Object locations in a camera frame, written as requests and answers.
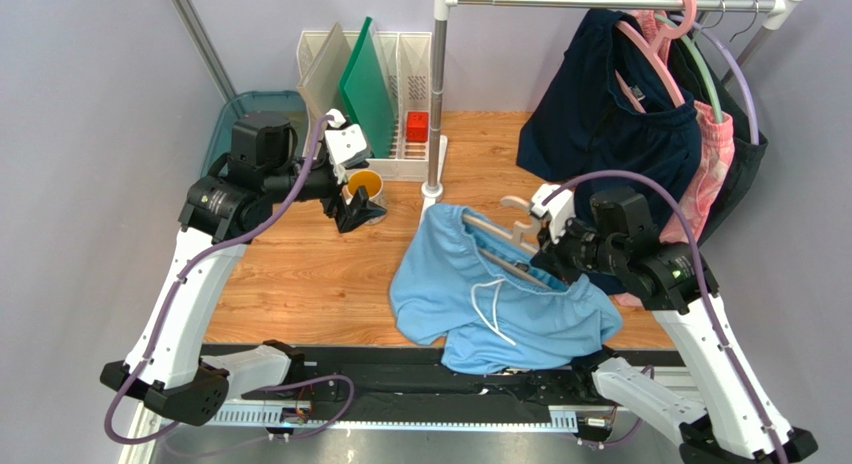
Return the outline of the beige plastic hanger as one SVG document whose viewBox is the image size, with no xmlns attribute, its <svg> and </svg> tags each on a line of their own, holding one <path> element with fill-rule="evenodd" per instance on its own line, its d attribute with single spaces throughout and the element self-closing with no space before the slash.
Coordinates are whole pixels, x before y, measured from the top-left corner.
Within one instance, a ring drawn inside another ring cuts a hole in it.
<svg viewBox="0 0 852 464">
<path fill-rule="evenodd" d="M 520 262 L 521 266 L 518 266 L 516 263 L 509 262 L 493 252 L 481 248 L 481 254 L 490 262 L 499 266 L 509 275 L 544 289 L 552 290 L 552 287 L 546 282 L 537 279 L 529 272 L 529 261 L 538 252 L 539 248 L 530 243 L 527 238 L 536 236 L 542 229 L 542 225 L 537 218 L 531 217 L 528 222 L 515 221 L 511 230 L 507 230 L 486 218 L 474 216 L 472 213 L 465 213 L 462 220 L 465 224 L 484 231 L 492 237 L 505 242 L 511 248 L 521 251 L 527 258 L 526 261 Z"/>
</svg>

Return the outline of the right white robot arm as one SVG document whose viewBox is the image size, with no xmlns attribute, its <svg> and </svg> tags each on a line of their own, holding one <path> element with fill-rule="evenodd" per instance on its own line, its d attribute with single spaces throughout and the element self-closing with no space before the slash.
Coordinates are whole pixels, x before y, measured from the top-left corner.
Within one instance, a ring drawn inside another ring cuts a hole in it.
<svg viewBox="0 0 852 464">
<path fill-rule="evenodd" d="M 685 243 L 661 243 L 645 197 L 629 187 L 595 194 L 591 207 L 593 219 L 584 222 L 570 191 L 541 186 L 530 205 L 538 223 L 533 265 L 562 279 L 617 278 L 675 344 L 699 399 L 673 392 L 612 350 L 579 362 L 595 394 L 628 407 L 685 463 L 798 463 L 813 455 L 813 434 L 771 404 L 744 357 L 704 259 Z"/>
</svg>

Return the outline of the light blue shorts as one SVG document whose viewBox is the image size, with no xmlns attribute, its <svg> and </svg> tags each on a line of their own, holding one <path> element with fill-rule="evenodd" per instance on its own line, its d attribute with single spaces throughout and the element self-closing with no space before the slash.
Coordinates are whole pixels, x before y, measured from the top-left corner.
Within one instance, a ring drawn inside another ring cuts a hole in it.
<svg viewBox="0 0 852 464">
<path fill-rule="evenodd" d="M 425 212 L 389 289 L 396 327 L 408 340 L 444 338 L 445 367 L 485 375 L 567 365 L 622 329 L 616 306 L 586 276 L 566 284 L 533 268 L 523 279 L 493 262 L 529 257 L 465 221 L 480 216 L 453 204 Z"/>
</svg>

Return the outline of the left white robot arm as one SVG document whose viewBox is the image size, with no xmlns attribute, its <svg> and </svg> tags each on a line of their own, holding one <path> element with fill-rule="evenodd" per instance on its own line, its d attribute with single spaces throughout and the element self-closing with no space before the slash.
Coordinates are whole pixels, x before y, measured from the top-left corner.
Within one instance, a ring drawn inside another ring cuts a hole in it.
<svg viewBox="0 0 852 464">
<path fill-rule="evenodd" d="M 364 188 L 347 189 L 349 170 L 370 154 L 364 131 L 338 110 L 306 144 L 280 112 L 238 120 L 229 149 L 187 192 L 172 264 L 142 335 L 126 358 L 104 366 L 101 382 L 167 420 L 201 426 L 229 399 L 302 379 L 303 354 L 287 344 L 206 356 L 203 340 L 246 249 L 290 205 L 320 203 L 340 233 L 384 215 Z"/>
</svg>

